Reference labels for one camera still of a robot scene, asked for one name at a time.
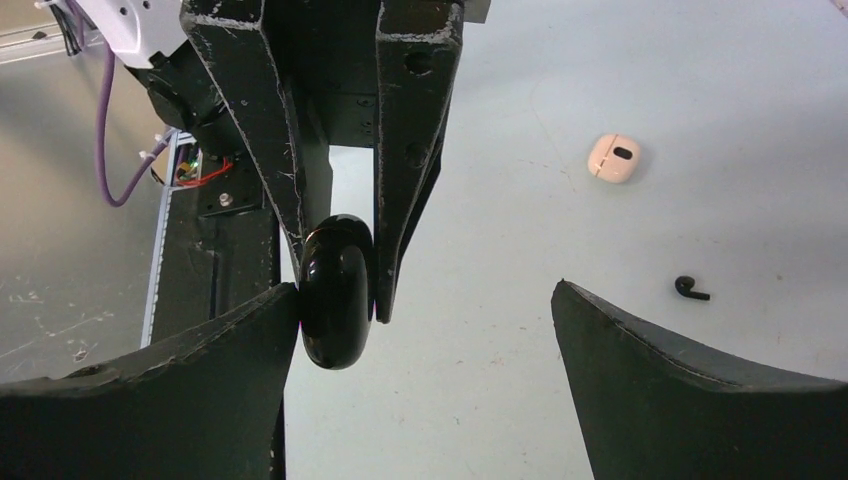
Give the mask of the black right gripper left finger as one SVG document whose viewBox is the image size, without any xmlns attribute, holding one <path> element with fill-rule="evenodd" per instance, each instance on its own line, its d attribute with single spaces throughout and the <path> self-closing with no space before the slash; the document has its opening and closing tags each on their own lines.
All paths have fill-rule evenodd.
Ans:
<svg viewBox="0 0 848 480">
<path fill-rule="evenodd" d="M 282 479 L 298 297 L 233 310 L 65 377 L 1 387 L 5 479 Z"/>
</svg>

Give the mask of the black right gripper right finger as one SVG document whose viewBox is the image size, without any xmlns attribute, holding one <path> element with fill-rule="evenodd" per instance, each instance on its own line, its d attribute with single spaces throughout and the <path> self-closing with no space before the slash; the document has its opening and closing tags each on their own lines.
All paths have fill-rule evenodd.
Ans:
<svg viewBox="0 0 848 480">
<path fill-rule="evenodd" d="M 843 479 L 844 382 L 756 363 L 569 281 L 556 340 L 597 479 Z"/>
</svg>

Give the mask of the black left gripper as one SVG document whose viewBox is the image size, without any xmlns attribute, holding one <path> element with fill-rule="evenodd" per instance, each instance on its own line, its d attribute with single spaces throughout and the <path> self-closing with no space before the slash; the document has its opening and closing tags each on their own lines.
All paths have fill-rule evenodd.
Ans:
<svg viewBox="0 0 848 480">
<path fill-rule="evenodd" d="M 253 160 L 294 265 L 310 216 L 283 75 L 311 100 L 330 144 L 371 148 L 376 132 L 375 307 L 389 323 L 403 255 L 440 173 L 463 3 L 187 1 L 180 22 Z"/>
</svg>

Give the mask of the black earbud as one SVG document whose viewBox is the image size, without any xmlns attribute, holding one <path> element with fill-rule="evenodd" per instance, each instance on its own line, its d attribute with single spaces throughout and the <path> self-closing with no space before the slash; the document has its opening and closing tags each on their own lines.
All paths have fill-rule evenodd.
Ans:
<svg viewBox="0 0 848 480">
<path fill-rule="evenodd" d="M 711 295 L 709 293 L 696 291 L 695 286 L 695 279 L 688 275 L 678 276 L 674 281 L 674 288 L 676 292 L 684 298 L 699 301 L 709 301 L 711 299 Z"/>
</svg>

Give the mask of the black earbud charging case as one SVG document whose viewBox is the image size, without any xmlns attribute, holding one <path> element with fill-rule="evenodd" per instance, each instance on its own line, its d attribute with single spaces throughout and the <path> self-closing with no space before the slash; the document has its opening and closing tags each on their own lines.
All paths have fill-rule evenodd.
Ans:
<svg viewBox="0 0 848 480">
<path fill-rule="evenodd" d="M 371 232 L 356 216 L 330 216 L 307 237 L 298 279 L 301 331 L 317 366 L 342 370 L 361 357 L 373 316 L 372 263 Z"/>
</svg>

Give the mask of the white earbud charging case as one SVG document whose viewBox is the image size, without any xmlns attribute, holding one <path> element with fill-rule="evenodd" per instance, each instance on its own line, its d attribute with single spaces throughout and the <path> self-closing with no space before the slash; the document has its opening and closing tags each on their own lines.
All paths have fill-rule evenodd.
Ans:
<svg viewBox="0 0 848 480">
<path fill-rule="evenodd" d="M 621 184 L 630 179 L 641 158 L 641 146 L 621 134 L 602 135 L 587 162 L 589 173 L 603 181 Z"/>
</svg>

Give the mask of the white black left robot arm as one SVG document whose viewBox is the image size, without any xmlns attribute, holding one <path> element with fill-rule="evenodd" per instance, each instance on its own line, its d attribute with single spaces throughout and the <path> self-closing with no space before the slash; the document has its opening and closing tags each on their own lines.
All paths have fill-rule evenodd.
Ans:
<svg viewBox="0 0 848 480">
<path fill-rule="evenodd" d="M 329 146 L 374 156 L 376 317 L 441 168 L 463 1 L 81 1 L 167 125 L 252 156 L 294 255 L 329 200 Z"/>
</svg>

